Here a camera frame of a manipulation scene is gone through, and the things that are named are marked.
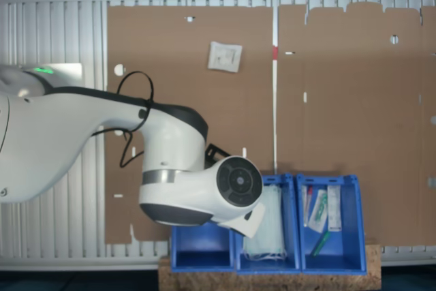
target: wooden board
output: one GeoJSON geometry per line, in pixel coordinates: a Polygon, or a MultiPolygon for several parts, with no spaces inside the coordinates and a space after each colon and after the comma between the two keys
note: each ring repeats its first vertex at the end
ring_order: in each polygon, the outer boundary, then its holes
{"type": "Polygon", "coordinates": [[[172,273],[170,259],[159,261],[159,290],[379,290],[382,288],[380,246],[367,245],[367,275],[237,275],[172,273]]]}

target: brown cardboard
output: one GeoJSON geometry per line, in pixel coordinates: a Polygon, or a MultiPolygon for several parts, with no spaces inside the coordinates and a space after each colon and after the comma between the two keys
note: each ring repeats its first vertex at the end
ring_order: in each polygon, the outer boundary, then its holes
{"type": "Polygon", "coordinates": [[[427,185],[436,177],[436,7],[422,8],[422,165],[420,173],[420,227],[423,245],[436,239],[436,189],[427,185]]]}
{"type": "MultiPolygon", "coordinates": [[[[271,39],[273,11],[267,7],[109,7],[108,90],[115,91],[127,72],[143,70],[153,79],[155,101],[196,109],[209,125],[208,143],[248,157],[264,172],[273,170],[273,86],[271,39]],[[194,17],[188,22],[187,17],[194,17]],[[211,41],[240,44],[236,74],[207,70],[211,41]]],[[[122,93],[149,97],[145,77],[132,76],[122,93]]],[[[141,160],[118,167],[123,137],[106,136],[106,242],[163,240],[166,227],[154,224],[138,206],[141,160]],[[125,194],[113,198],[113,194],[125,194]]],[[[142,136],[134,136],[136,152],[142,136]]]]}
{"type": "Polygon", "coordinates": [[[436,242],[436,190],[426,187],[426,176],[436,176],[429,36],[422,89],[422,36],[430,29],[434,37],[432,14],[427,27],[416,10],[355,3],[346,12],[311,10],[305,25],[305,6],[279,8],[279,170],[356,174],[366,235],[382,245],[436,242]]]}

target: face mask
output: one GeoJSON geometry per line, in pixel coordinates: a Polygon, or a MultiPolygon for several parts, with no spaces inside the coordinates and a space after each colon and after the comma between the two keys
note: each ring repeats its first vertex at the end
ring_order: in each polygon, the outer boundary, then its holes
{"type": "Polygon", "coordinates": [[[249,260],[286,258],[281,220],[281,188],[264,186],[260,202],[266,207],[264,218],[253,238],[244,237],[243,248],[249,260]]]}

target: blue storage bin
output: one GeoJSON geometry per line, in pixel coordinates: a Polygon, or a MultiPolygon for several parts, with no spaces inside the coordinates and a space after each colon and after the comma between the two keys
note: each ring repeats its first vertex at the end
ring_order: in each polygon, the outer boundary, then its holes
{"type": "Polygon", "coordinates": [[[231,230],[208,222],[171,228],[173,272],[233,271],[234,236],[231,230]]]}
{"type": "Polygon", "coordinates": [[[294,183],[291,174],[263,177],[264,185],[277,184],[281,186],[283,237],[287,258],[285,260],[246,259],[243,252],[243,238],[235,233],[236,270],[238,274],[297,274],[300,273],[300,254],[298,243],[298,222],[294,183]]]}
{"type": "Polygon", "coordinates": [[[362,218],[362,203],[358,179],[354,175],[346,177],[306,177],[296,176],[298,192],[298,223],[300,230],[301,266],[305,274],[348,274],[366,275],[367,259],[362,218]],[[311,185],[313,194],[309,205],[309,219],[318,191],[327,190],[328,185],[341,186],[341,220],[342,231],[330,232],[330,237],[313,257],[313,249],[328,230],[328,220],[320,234],[309,227],[304,227],[302,207],[302,185],[311,185]]]}

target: green tube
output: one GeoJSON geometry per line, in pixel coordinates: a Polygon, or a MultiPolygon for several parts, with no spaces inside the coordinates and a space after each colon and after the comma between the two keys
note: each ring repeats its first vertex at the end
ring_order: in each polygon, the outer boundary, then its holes
{"type": "Polygon", "coordinates": [[[312,256],[316,257],[318,256],[318,254],[320,253],[322,247],[326,244],[328,238],[330,237],[330,231],[327,231],[326,233],[324,233],[324,235],[322,236],[321,240],[318,242],[318,244],[316,245],[315,249],[312,252],[312,256]]]}

